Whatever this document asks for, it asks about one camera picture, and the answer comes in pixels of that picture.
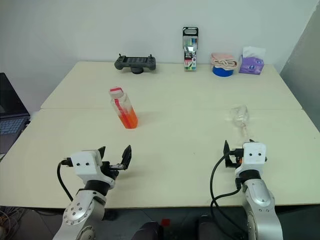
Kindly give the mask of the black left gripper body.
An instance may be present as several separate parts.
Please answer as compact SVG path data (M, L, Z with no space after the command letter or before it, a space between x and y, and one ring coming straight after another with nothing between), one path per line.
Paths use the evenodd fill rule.
M105 176L116 180L119 175L119 171L125 170L125 165L121 163L110 165L109 161L103 161L100 170Z

